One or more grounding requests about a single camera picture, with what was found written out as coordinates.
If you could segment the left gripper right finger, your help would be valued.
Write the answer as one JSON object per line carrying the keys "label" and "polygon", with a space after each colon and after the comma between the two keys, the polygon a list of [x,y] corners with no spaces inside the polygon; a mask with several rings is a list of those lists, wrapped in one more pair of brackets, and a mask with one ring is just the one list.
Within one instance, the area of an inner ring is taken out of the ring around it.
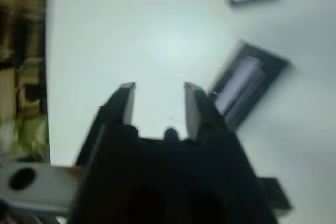
{"label": "left gripper right finger", "polygon": [[206,135],[216,134],[223,139],[231,139],[232,132],[227,128],[223,116],[206,95],[202,87],[190,82],[184,83],[185,120],[187,138],[203,141]]}

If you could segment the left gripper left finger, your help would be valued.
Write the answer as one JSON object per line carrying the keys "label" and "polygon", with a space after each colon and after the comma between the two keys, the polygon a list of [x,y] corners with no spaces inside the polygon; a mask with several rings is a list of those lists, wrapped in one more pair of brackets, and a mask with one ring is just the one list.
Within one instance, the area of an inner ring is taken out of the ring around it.
{"label": "left gripper left finger", "polygon": [[120,85],[97,115],[100,124],[131,125],[135,98],[135,82]]}

